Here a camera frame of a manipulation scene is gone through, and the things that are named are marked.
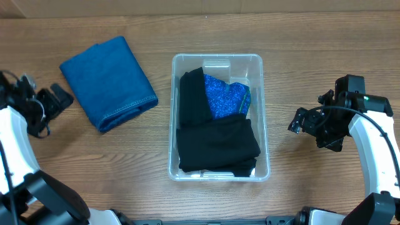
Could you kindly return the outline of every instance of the folded blue cloth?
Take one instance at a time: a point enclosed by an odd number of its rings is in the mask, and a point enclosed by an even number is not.
[[[247,115],[251,95],[248,86],[235,82],[227,84],[210,75],[204,75],[206,96],[213,119],[234,114]]]
[[[60,70],[100,132],[107,132],[158,103],[122,36],[93,45],[62,63]]]

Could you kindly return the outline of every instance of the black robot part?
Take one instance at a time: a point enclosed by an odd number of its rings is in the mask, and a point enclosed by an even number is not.
[[[27,122],[27,131],[30,135],[39,137],[39,133],[48,126],[50,120],[56,118],[68,106],[74,98],[64,91],[58,84],[53,84],[51,90],[41,89],[37,94],[27,76],[16,79],[16,83],[10,83],[4,73],[0,71],[0,109],[11,106],[24,116]]]
[[[329,90],[318,97],[323,106],[341,106],[366,113],[368,110],[393,116],[389,100],[385,97],[366,94],[364,77],[347,75],[336,80],[335,91]],[[288,130],[299,133],[300,129],[316,137],[317,147],[342,151],[343,139],[349,136],[349,123],[353,112],[339,109],[309,111],[299,108]]]

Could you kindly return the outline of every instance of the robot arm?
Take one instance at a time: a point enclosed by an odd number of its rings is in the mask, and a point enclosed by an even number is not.
[[[400,164],[400,152],[394,137],[393,118],[383,112],[368,111],[365,115],[377,122],[387,133]],[[393,159],[381,133],[366,119],[355,115],[349,124],[349,133],[356,142],[365,183],[366,197],[371,193],[387,191],[400,198]]]
[[[24,176],[40,170],[28,139],[26,120],[11,106],[0,110],[0,142],[12,174],[12,185],[24,182]],[[3,163],[0,161],[0,193],[8,193]]]
[[[352,136],[359,152],[366,199],[346,217],[305,207],[297,214],[295,224],[389,224],[393,215],[399,219],[400,189],[394,161],[399,163],[400,153],[389,101],[367,95],[363,77],[347,75],[336,81],[335,92],[319,96],[318,102],[322,104],[316,108],[320,112],[299,108],[288,129],[295,133],[302,129],[316,137],[319,148],[336,152],[342,150],[344,137]],[[378,128],[358,113],[371,118],[387,134],[395,157]]]

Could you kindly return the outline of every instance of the wooden table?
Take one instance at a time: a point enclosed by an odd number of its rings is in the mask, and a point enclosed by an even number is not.
[[[132,219],[234,219],[294,214],[303,206],[349,213],[364,199],[358,152],[318,149],[287,131],[296,109],[317,106],[346,74],[389,98],[400,140],[400,13],[294,13],[0,20],[0,68],[59,83],[58,66],[95,43],[123,35],[159,105],[101,134],[79,103],[31,138],[42,169],[89,207]],[[177,53],[256,53],[264,61],[271,177],[267,182],[174,182],[167,175],[171,61]]]

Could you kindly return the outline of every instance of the folded black clothing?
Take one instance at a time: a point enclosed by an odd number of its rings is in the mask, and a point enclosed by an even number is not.
[[[195,126],[213,119],[206,96],[203,68],[186,72],[179,85],[179,123]]]
[[[177,130],[179,168],[207,169],[249,176],[260,148],[244,114],[235,114]]]

